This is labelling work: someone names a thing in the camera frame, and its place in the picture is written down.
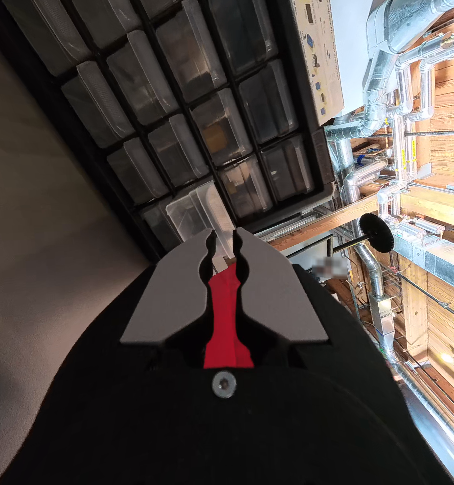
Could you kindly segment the silver pipe bundle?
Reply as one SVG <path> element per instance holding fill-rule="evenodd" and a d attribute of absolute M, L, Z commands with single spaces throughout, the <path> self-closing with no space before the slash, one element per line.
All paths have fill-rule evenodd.
<path fill-rule="evenodd" d="M 363 84 L 363 112 L 337 117 L 325 127 L 335 174 L 341 178 L 340 195 L 348 204 L 359 198 L 359 187 L 382 171 L 371 162 L 355 168 L 350 142 L 368 138 L 384 125 L 392 130 L 394 180 L 377 193 L 378 215 L 391 223 L 401 213 L 400 194 L 416 174 L 413 137 L 407 127 L 434 113 L 434 69 L 454 58 L 454 37 L 441 33 L 414 43 L 446 12 L 454 1 L 384 1 L 372 9 L 366 23 L 368 67 Z"/>

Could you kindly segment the black round ribbed disc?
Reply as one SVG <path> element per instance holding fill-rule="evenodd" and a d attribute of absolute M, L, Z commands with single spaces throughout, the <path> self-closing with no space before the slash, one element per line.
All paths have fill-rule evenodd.
<path fill-rule="evenodd" d="M 359 228 L 369 244 L 380 253 L 394 249 L 394 236 L 388 225 L 375 214 L 366 213 L 359 219 Z"/>

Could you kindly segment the metal air duct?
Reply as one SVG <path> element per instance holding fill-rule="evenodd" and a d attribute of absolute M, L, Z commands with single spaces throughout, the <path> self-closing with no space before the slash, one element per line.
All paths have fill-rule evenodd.
<path fill-rule="evenodd" d="M 454 243 L 434 234 L 418 237 L 407 226 L 400 223 L 392 228 L 395 252 L 454 287 Z"/>

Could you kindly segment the red plastic bin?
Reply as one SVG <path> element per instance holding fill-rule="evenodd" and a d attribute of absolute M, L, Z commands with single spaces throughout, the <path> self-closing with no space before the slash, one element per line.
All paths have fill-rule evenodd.
<path fill-rule="evenodd" d="M 213 334 L 205 351 L 204 369 L 253 368 L 248 348 L 236 332 L 237 292 L 240 282 L 236 263 L 212 276 Z"/>

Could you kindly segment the printed instruction sheet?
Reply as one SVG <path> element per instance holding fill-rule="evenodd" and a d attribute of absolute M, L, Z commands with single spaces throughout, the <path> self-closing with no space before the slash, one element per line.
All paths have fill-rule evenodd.
<path fill-rule="evenodd" d="M 344 108 L 330 1 L 291 1 L 318 123 Z"/>

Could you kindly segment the wooden ceiling beam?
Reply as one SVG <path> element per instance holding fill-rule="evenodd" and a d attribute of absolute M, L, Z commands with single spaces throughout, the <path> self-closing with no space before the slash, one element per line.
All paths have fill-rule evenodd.
<path fill-rule="evenodd" d="M 342 209 L 336 210 L 328 215 L 322 216 L 310 224 L 292 231 L 281 238 L 275 239 L 269 244 L 278 251 L 284 251 L 303 243 L 313 237 L 332 231 L 346 223 L 360 218 L 365 213 L 378 211 L 377 195 L 364 197 Z"/>

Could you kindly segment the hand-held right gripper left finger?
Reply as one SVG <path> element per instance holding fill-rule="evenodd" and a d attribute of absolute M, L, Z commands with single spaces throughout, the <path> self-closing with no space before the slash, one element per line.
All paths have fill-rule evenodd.
<path fill-rule="evenodd" d="M 156 265 L 124 330 L 122 344 L 163 344 L 207 311 L 216 234 L 202 230 Z"/>

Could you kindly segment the clear plastic drawer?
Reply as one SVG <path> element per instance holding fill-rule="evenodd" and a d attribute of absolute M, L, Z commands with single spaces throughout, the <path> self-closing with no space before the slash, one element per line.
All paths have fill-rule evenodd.
<path fill-rule="evenodd" d="M 183 242 L 210 229 L 217 236 L 215 256 L 234 258 L 232 233 L 235 225 L 212 178 L 180 191 L 165 210 Z"/>

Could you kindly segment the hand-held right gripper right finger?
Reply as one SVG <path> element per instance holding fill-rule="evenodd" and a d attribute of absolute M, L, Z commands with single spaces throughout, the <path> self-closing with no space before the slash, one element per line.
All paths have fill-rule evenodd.
<path fill-rule="evenodd" d="M 289 260 L 244 228 L 233 234 L 238 309 L 290 343 L 326 343 L 328 335 Z"/>

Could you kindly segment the round metal duct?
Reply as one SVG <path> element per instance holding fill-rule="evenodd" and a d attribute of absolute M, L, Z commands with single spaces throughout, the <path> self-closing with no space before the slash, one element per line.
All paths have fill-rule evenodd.
<path fill-rule="evenodd" d="M 395 253 L 356 246 L 352 263 L 370 307 L 370 331 L 395 379 L 406 391 L 412 418 L 450 468 L 454 462 L 454 287 Z"/>

